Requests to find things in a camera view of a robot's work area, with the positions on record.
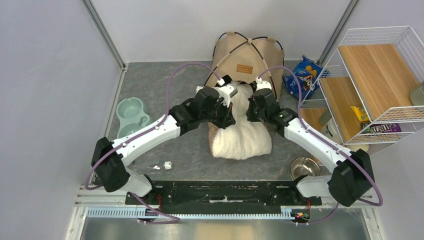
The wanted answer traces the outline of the steel pet bowl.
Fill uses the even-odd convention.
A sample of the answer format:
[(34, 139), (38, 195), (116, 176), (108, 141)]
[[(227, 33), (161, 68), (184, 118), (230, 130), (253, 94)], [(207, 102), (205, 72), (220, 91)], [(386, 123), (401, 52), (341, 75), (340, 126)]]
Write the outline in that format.
[(291, 162), (290, 175), (293, 180), (304, 175), (319, 177), (321, 176), (321, 169), (312, 158), (298, 157)]

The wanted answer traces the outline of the mint green bowl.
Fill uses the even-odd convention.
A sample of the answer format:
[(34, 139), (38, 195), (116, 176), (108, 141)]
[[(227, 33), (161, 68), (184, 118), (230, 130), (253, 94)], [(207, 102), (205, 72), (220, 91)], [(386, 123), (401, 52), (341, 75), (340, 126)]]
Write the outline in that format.
[(122, 100), (116, 108), (119, 120), (117, 138), (131, 135), (152, 123), (148, 106), (137, 97)]

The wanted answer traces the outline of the white fluffy pillow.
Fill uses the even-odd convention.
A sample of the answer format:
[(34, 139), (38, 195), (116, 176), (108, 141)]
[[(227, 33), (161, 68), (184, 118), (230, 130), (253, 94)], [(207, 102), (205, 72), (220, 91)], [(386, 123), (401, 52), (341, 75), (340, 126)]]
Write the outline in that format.
[(232, 160), (267, 155), (272, 152), (272, 138), (261, 122), (250, 122), (246, 112), (249, 107), (248, 97), (253, 93), (249, 84), (231, 81), (238, 93), (231, 98), (232, 115), (235, 124), (227, 128), (218, 128), (208, 123), (209, 149), (213, 157)]

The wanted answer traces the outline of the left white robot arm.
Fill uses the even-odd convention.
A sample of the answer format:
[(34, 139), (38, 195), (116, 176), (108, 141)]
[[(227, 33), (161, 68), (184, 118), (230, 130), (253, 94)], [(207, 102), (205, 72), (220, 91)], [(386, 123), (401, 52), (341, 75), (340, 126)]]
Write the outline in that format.
[(128, 166), (139, 156), (171, 139), (195, 130), (201, 123), (212, 123), (221, 129), (235, 124), (231, 98), (237, 87), (198, 87), (193, 98), (173, 106), (162, 118), (122, 138), (96, 142), (91, 160), (92, 171), (100, 180), (100, 187), (108, 193), (118, 190), (144, 197), (153, 184), (146, 175)]

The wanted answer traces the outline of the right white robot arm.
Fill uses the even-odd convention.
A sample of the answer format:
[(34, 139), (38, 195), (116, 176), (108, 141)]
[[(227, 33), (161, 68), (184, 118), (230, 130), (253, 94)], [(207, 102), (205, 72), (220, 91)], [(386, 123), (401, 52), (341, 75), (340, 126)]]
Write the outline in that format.
[(371, 159), (365, 150), (354, 151), (339, 145), (308, 125), (293, 110), (280, 108), (271, 89), (259, 89), (248, 100), (248, 120), (262, 122), (271, 131), (301, 146), (330, 171), (327, 176), (297, 177), (294, 184), (303, 197), (331, 197), (345, 207), (357, 201), (381, 204), (381, 201), (364, 198), (376, 187)]

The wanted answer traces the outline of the small white plastic cap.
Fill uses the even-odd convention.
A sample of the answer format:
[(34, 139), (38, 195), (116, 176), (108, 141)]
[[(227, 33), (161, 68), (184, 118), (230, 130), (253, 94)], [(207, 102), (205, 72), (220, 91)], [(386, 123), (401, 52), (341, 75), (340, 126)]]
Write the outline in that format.
[(172, 162), (171, 162), (171, 161), (166, 161), (166, 162), (164, 162), (164, 168), (165, 168), (166, 170), (170, 170), (170, 169), (172, 169)]

